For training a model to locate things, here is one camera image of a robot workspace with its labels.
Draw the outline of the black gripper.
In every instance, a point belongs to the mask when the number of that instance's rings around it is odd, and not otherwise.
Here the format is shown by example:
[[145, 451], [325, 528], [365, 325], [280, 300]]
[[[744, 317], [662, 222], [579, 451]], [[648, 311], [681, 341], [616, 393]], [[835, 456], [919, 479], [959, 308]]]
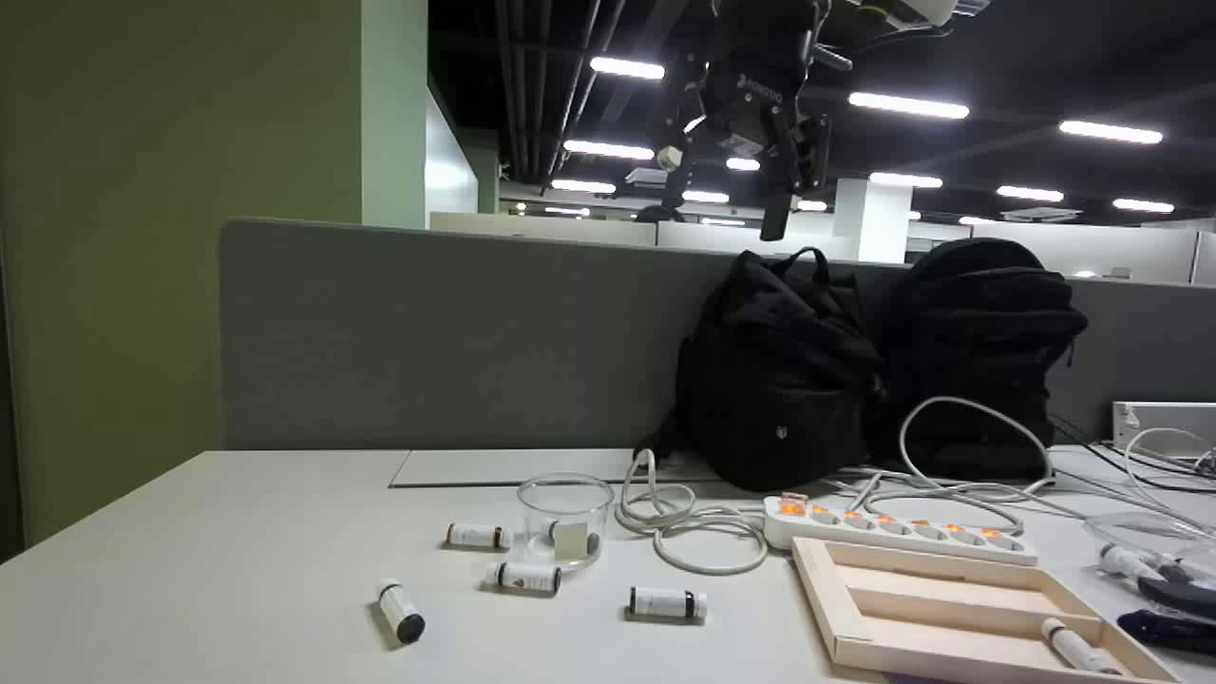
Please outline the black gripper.
[[765, 200], [759, 241], [787, 230], [801, 189], [826, 182], [831, 121], [805, 106], [816, 62], [849, 67], [821, 29], [831, 0], [706, 0], [706, 38], [673, 67], [656, 165], [656, 216], [677, 222], [705, 158], [757, 158]]

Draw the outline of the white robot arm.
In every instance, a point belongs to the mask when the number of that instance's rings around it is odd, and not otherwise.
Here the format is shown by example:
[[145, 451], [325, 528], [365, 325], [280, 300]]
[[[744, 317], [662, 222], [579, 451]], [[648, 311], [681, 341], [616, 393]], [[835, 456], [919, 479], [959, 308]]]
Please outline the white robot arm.
[[831, 119], [808, 106], [812, 67], [914, 34], [945, 34], [990, 0], [700, 0], [683, 19], [655, 137], [664, 171], [648, 222], [677, 222], [712, 158], [757, 158], [759, 237], [787, 230], [801, 189], [826, 182]]

